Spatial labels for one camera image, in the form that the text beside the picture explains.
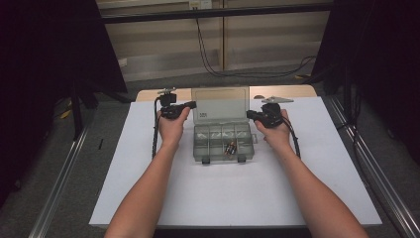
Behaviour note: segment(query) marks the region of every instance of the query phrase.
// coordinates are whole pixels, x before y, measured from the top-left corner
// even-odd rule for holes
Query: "finger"
[[[263,123],[261,121],[255,121],[254,123],[256,124],[257,130],[265,134],[266,127],[263,125]]]
[[[283,116],[284,118],[286,118],[288,120],[288,114],[287,114],[287,110],[286,109],[281,109],[281,116]]]
[[[185,107],[184,109],[182,109],[182,112],[179,115],[179,118],[181,118],[182,122],[186,120],[186,118],[189,115],[190,110],[191,110],[191,108],[189,108],[189,107]]]

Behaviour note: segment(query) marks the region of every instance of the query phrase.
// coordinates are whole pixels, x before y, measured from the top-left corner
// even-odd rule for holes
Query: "electrical outlet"
[[[201,0],[201,9],[212,9],[213,4],[211,0]]]
[[[127,66],[127,58],[118,59],[118,64],[120,67]]]
[[[201,8],[201,3],[199,0],[193,0],[193,1],[189,1],[189,10],[198,10]]]

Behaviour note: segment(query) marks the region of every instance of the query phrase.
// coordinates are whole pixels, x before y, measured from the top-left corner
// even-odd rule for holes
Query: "black cable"
[[[355,125],[355,127],[358,127],[358,118],[361,115],[362,111],[362,97],[358,90],[356,90],[355,98],[353,99],[353,113],[351,121]]]
[[[160,119],[160,116],[158,117],[158,111],[157,111],[157,104],[158,104],[159,97],[155,99],[155,126],[154,126],[154,142],[152,144],[152,159],[157,154],[157,143],[158,143],[158,121]]]
[[[334,69],[336,69],[337,66],[339,66],[338,63],[331,63],[330,65],[328,65],[327,67],[322,69],[322,71],[320,71],[316,74],[313,74],[310,77],[306,78],[306,80],[304,80],[301,84],[312,84],[312,83],[320,82],[320,81],[325,79],[326,75],[328,75]]]
[[[237,77],[251,77],[251,78],[272,78],[272,77],[283,77],[291,75],[300,69],[302,69],[304,66],[306,66],[309,62],[316,59],[316,56],[306,57],[302,59],[300,62],[300,66],[296,69],[290,70],[290,71],[284,71],[284,72],[238,72],[238,73],[221,73],[213,69],[211,66],[208,58],[207,58],[207,52],[206,48],[204,46],[203,37],[201,34],[200,24],[198,23],[198,19],[195,19],[195,22],[197,24],[197,30],[198,30],[198,44],[200,46],[200,54],[201,59],[203,61],[203,65],[206,68],[206,70],[217,77],[225,77],[225,76],[237,76]],[[260,76],[260,75],[248,75],[248,74],[274,74],[269,76]]]
[[[296,137],[296,135],[294,134],[294,129],[293,129],[293,127],[291,126],[290,121],[289,121],[287,118],[283,117],[283,120],[284,120],[284,121],[283,121],[284,125],[286,125],[286,127],[289,129],[290,134],[291,134],[291,137],[292,137],[292,139],[293,139],[294,149],[295,149],[295,151],[296,151],[296,156],[300,158],[299,143],[297,142],[297,137]]]

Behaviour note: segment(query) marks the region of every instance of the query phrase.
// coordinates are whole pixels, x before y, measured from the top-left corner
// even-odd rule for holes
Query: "white table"
[[[368,193],[319,97],[294,98],[287,109],[307,167],[334,191],[362,225],[381,224]],[[250,108],[261,111],[260,100]],[[114,159],[89,224],[107,227],[125,194],[151,161],[153,103],[132,103]],[[274,153],[258,136],[255,155],[244,165],[203,166],[192,157],[192,113],[170,174],[159,227],[304,226],[291,187]]]

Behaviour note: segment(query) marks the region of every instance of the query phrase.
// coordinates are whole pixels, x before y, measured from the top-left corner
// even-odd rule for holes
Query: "gray floor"
[[[278,70],[278,68],[263,68],[262,70]],[[209,73],[164,78],[161,80],[144,80],[127,83],[129,93],[135,98],[139,90],[149,88],[164,88],[168,86],[195,87],[219,85],[270,85],[294,84],[296,79],[272,78],[238,78],[214,77]],[[319,95],[323,96],[322,84],[316,84]],[[58,207],[47,232],[47,237],[102,237],[104,230],[88,225],[98,193],[106,177],[109,164],[118,143],[118,139],[127,116],[129,105],[115,102],[107,96],[99,95],[101,102],[95,110],[93,124],[88,131],[84,145],[77,161],[69,175]],[[328,97],[324,96],[326,106]],[[65,107],[62,103],[56,112]],[[420,220],[420,169],[397,140],[388,137],[386,125],[375,112],[363,102],[362,114],[359,119],[359,130],[369,148],[385,171],[390,182],[406,202],[417,220]],[[9,195],[0,210],[0,237],[28,237],[53,187],[54,181],[64,163],[71,147],[73,136],[72,118],[55,118],[52,130],[44,146],[39,152],[38,159],[31,171],[22,179],[22,189]],[[344,130],[339,130],[353,159],[352,143]],[[368,227],[371,237],[399,237],[397,229],[385,215],[390,215],[394,223],[398,220],[392,215],[391,208],[381,195],[375,182],[370,176],[371,187],[367,190],[383,221],[383,225]],[[156,237],[308,237],[306,229],[227,229],[227,230],[158,230]]]

